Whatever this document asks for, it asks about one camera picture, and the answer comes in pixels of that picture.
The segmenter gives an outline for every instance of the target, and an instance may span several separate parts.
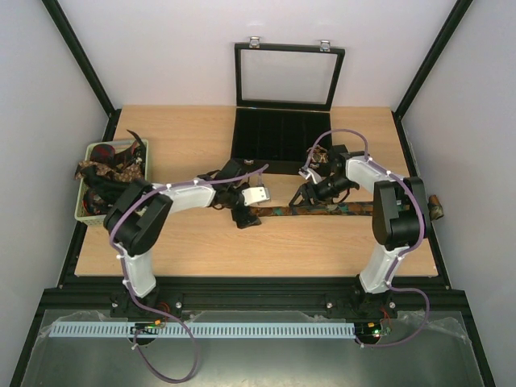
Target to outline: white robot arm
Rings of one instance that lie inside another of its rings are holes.
[[[239,167],[229,162],[217,174],[218,180],[220,176],[229,176],[228,173],[238,176]],[[156,287],[156,278],[152,273],[152,245],[156,242],[168,215],[195,207],[222,206],[231,209],[237,227],[245,228],[260,224],[260,220],[250,214],[248,206],[270,200],[268,189],[263,186],[250,187],[247,183],[213,184],[202,178],[193,179],[182,185],[151,185],[146,181],[136,181],[106,216],[104,226],[107,230],[111,233],[128,207],[143,193],[153,189],[160,192],[151,202],[145,203],[146,211],[142,215],[131,214],[116,231],[115,238],[118,248],[123,252],[118,258],[124,259],[127,271],[124,285],[132,286],[139,298],[145,297]]]
[[[333,173],[326,179],[310,168],[300,171],[311,181],[300,187],[290,205],[295,206],[299,198],[302,200],[298,205],[315,205],[359,186],[372,193],[372,230],[377,242],[359,279],[365,293],[383,293],[389,289],[407,249],[418,240],[421,228],[418,212],[424,224],[423,236],[430,227],[424,185],[418,177],[404,178],[391,173],[370,156],[364,156],[363,152],[349,153],[344,146],[332,148],[329,158]],[[410,189],[417,209],[401,185]]]

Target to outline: plastic basket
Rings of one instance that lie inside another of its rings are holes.
[[[88,148],[86,149],[86,156],[85,160],[89,160],[89,156],[91,155],[91,152],[95,145],[98,144],[109,144],[111,145],[116,152],[123,151],[124,149],[129,148],[132,143],[135,141],[133,139],[121,139],[119,141],[107,141],[105,143],[94,143],[88,145]],[[142,139],[142,142],[147,147],[147,152],[145,155],[145,180],[150,179],[150,152],[148,147],[148,141],[146,139]],[[88,189],[88,186],[85,184],[84,179],[81,179],[81,184],[79,185],[79,194],[77,195],[77,203],[75,205],[75,219],[79,222],[83,222],[87,226],[101,226],[104,222],[105,215],[88,215],[86,213],[86,210],[84,209],[84,206],[82,205],[82,198],[84,197],[84,194],[86,193],[86,190]]]

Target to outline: black metal frame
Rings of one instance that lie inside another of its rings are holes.
[[[287,101],[262,101],[242,99],[242,50],[259,51],[283,51],[283,52],[313,52],[321,55],[336,55],[335,68],[331,75],[330,89],[325,103],[304,103]],[[330,111],[335,90],[339,81],[340,69],[344,61],[346,50],[343,48],[332,48],[330,51],[321,51],[317,46],[303,46],[296,44],[260,44],[259,48],[251,48],[249,44],[235,44],[235,78],[236,78],[236,105],[243,107],[257,107],[263,109],[294,109],[294,110],[320,110]]]
[[[104,141],[113,139],[121,110],[115,110],[102,88],[91,63],[85,56],[77,37],[56,0],[42,0],[64,37],[77,63],[106,113],[110,117]],[[393,113],[393,120],[402,146],[403,154],[411,176],[417,175],[414,158],[402,126],[402,118],[415,95],[427,78],[444,46],[457,28],[472,0],[458,0],[447,18],[441,32],[428,52],[421,68],[412,81],[400,106]],[[75,277],[75,267],[85,238],[86,226],[77,223],[60,275],[58,287],[46,289],[40,306],[27,335],[22,355],[15,369],[11,386],[21,385],[32,346],[40,329],[45,310],[106,310],[110,309],[110,296],[123,289],[120,277]],[[429,242],[438,270],[437,277],[396,277],[393,284],[400,287],[419,287],[431,300],[432,310],[459,311],[464,319],[469,338],[472,340],[476,360],[485,385],[494,385],[484,350],[472,318],[468,300],[463,291],[453,290],[439,250],[439,244],[432,230]],[[158,277],[160,294],[164,297],[181,297],[183,310],[300,310],[307,314],[321,314],[329,317],[344,317],[351,322],[360,322],[347,311],[332,310],[328,314],[327,300],[335,301],[345,297],[355,284],[353,277],[334,278],[226,278],[226,277]],[[399,310],[419,310],[422,299],[417,294],[393,295]]]
[[[73,54],[73,57],[77,61],[77,64],[84,73],[84,76],[88,80],[88,83],[97,96],[98,101],[104,108],[107,116],[111,117],[111,115],[113,115],[115,112],[114,106],[111,103],[110,98],[107,96],[102,83],[98,79],[94,67],[89,62],[89,59],[81,46],[81,42],[79,42],[79,39],[75,35],[75,32],[73,31],[72,26],[66,18],[66,15],[63,12],[59,2],[57,0],[42,0],[42,2],[47,8],[47,11],[52,17],[54,23],[56,24],[57,29],[61,33],[61,36],[63,36],[63,39],[70,49],[70,52]]]

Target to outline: white enclosure wall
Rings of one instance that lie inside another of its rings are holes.
[[[333,105],[395,109],[455,0],[60,3],[117,107],[235,105],[233,43],[258,35],[346,48]]]
[[[404,120],[497,385],[516,379],[516,2],[475,1]]]
[[[73,172],[106,115],[43,3],[0,2],[0,385],[73,233]]]

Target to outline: wooden table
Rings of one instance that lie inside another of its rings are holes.
[[[131,138],[126,132],[130,129],[149,140],[152,182],[184,181],[224,166],[234,121],[234,107],[125,106],[114,138]],[[363,133],[377,162],[408,176],[389,109],[334,108],[331,123],[334,129]],[[333,143],[363,149],[359,138],[345,133],[335,133]],[[302,182],[299,176],[264,175],[273,198],[264,206],[287,204]],[[372,195],[361,189],[348,200],[372,200]],[[263,218],[262,225],[239,230],[229,210],[201,208],[168,218],[152,250],[152,262],[160,276],[355,276],[368,263],[373,243],[369,217]],[[121,275],[103,227],[88,227],[75,273]],[[397,274],[437,275],[427,241],[407,257]]]

